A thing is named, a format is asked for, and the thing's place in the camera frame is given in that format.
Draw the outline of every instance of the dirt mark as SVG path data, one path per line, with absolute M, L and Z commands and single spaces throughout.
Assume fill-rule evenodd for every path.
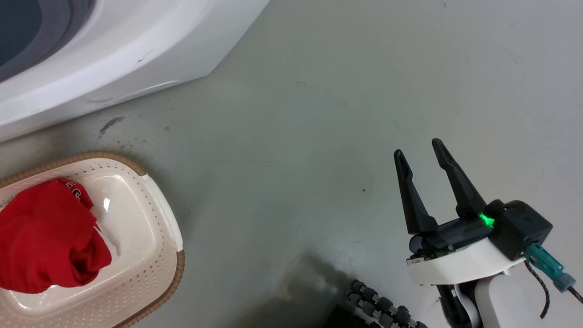
M 107 130 L 109 130 L 109 128 L 111 128 L 112 126 L 116 125 L 118 122 L 121 122 L 125 119 L 125 117 L 123 116 L 118 116 L 118 117 L 114 117 L 111 120 L 109 120 L 104 126 L 103 128 L 101 128 L 99 130 L 99 137 L 101 138 Z

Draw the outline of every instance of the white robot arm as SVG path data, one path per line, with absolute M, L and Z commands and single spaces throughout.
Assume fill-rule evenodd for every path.
M 522 201 L 486 204 L 443 142 L 433 139 L 432 145 L 439 166 L 447 173 L 459 218 L 437 225 L 417 193 L 413 172 L 401 150 L 395 151 L 395 166 L 407 230 L 413 235 L 409 242 L 413 254 L 407 259 L 409 275 L 415 284 L 437 287 L 449 325 L 542 327 L 549 294 L 531 264 L 551 278 L 559 291 L 570 291 L 583 303 L 573 288 L 575 279 L 542 247 L 553 225 Z M 510 267 L 522 262 L 545 289 L 547 305 L 540 315 L 528 306 L 518 282 L 507 274 Z M 395 309 L 362 282 L 352 287 L 348 298 L 378 319 L 372 325 L 427 327 L 412 320 L 405 307 Z

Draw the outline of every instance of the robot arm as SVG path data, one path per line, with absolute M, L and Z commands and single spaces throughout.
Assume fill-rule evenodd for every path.
M 541 246 L 553 225 L 521 201 L 486 205 L 443 142 L 433 139 L 432 145 L 447 173 L 459 218 L 437 225 L 419 197 L 403 152 L 395 151 L 405 221 L 413 235 L 413 255 L 407 259 L 413 282 L 437 287 L 453 328 L 540 326 L 518 283 L 504 272 L 526 260 L 548 275 L 559 291 L 577 297 L 575 279 Z

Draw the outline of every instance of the laundry basket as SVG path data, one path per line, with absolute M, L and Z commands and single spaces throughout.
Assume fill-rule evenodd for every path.
M 182 279 L 182 237 L 168 202 L 136 163 L 96 151 L 0 180 L 0 210 L 18 192 L 56 177 L 85 187 L 95 204 L 91 212 L 118 254 L 86 286 L 52 286 L 40 294 L 0 288 L 0 326 L 132 326 L 166 303 Z

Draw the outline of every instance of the white washing machine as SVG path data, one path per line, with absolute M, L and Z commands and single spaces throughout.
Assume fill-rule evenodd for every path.
M 2 0 L 0 141 L 207 75 L 268 1 Z

